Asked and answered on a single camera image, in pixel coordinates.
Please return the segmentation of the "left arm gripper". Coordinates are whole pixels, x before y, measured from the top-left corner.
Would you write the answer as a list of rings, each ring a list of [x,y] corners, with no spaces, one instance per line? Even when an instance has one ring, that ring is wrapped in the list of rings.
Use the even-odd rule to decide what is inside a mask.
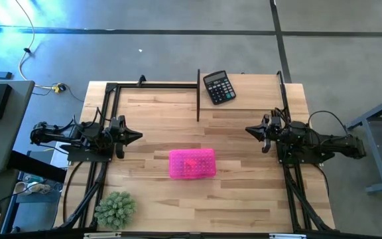
[[[115,154],[119,159],[125,157],[124,147],[142,138],[141,132],[129,129],[125,126],[125,116],[112,118],[106,132],[111,136],[112,144],[115,146]]]

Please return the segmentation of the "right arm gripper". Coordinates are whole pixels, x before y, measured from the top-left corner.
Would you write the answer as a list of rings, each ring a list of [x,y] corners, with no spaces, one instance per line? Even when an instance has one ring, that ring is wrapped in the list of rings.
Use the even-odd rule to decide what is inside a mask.
[[[263,116],[259,125],[248,126],[245,128],[258,141],[263,141],[263,153],[268,153],[272,141],[278,141],[281,133],[281,118],[279,116],[270,117],[268,114]]]

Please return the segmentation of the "clear pencil case pink lid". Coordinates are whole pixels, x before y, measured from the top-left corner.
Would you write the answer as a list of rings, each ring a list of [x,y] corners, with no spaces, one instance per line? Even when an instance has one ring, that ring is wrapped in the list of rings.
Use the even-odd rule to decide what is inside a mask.
[[[171,179],[203,179],[216,176],[213,149],[173,149],[168,154]]]

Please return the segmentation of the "wooden riser shelf black legs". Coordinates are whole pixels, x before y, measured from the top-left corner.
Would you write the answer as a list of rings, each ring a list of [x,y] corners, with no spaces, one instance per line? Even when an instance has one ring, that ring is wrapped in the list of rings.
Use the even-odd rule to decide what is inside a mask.
[[[228,74],[236,97],[214,105],[205,88],[204,73],[198,73],[196,113],[200,119],[204,110],[273,110],[283,107],[282,72],[277,74]]]

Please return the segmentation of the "black desk calculator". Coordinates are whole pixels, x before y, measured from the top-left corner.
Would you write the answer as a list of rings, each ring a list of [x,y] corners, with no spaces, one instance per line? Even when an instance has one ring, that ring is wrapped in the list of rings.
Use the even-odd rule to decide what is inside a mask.
[[[206,91],[214,105],[232,101],[236,97],[235,90],[225,70],[213,72],[203,77]]]

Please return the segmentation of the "green artificial plant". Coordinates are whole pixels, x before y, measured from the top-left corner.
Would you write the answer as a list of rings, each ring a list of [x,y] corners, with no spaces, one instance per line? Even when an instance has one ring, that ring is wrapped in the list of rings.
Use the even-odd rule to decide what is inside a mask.
[[[100,200],[95,208],[94,218],[99,226],[121,230],[133,221],[136,207],[135,199],[130,193],[115,191]]]

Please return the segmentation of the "black angled beam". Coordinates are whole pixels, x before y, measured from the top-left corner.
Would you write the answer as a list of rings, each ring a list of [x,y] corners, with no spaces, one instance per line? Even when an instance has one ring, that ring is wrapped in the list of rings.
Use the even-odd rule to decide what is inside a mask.
[[[17,169],[19,171],[33,174],[45,179],[50,179],[63,183],[66,177],[66,171],[51,164],[44,163],[23,153],[12,151],[7,163],[8,169]]]

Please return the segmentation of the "blue grey storage cart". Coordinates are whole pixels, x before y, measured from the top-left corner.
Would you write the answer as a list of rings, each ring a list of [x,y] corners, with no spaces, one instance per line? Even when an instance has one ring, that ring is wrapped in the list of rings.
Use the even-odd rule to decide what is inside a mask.
[[[22,193],[0,202],[4,212],[0,233],[48,230],[54,226],[63,184],[48,179],[42,182],[50,186],[46,194]]]

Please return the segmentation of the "grey desk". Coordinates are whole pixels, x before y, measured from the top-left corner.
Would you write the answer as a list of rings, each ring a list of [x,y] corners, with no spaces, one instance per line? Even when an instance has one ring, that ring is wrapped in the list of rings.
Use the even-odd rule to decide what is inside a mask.
[[[34,82],[9,80],[0,81],[0,84],[12,87],[3,117],[0,119],[0,202],[2,202],[12,196],[17,181],[19,171],[8,169],[7,163],[31,98]],[[0,214],[1,228],[4,212]]]

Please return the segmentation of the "black aluminium table frame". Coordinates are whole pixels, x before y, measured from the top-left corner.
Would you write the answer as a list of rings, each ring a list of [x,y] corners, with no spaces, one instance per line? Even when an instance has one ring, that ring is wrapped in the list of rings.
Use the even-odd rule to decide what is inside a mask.
[[[107,168],[103,195],[127,191],[136,200],[133,221],[121,238],[207,239],[211,236],[269,238],[291,233],[283,168],[272,149],[245,130],[271,110],[204,110],[197,119],[194,82],[90,82],[82,119],[101,107],[126,118],[143,136]],[[173,149],[213,149],[216,176],[171,179]]]

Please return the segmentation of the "silver metal bracket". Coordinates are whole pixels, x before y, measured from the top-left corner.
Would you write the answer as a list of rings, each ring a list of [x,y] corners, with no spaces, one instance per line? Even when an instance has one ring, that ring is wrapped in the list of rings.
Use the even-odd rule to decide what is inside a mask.
[[[120,237],[120,232],[92,232],[85,233],[83,239],[118,239]]]
[[[305,234],[269,234],[269,239],[307,239]]]

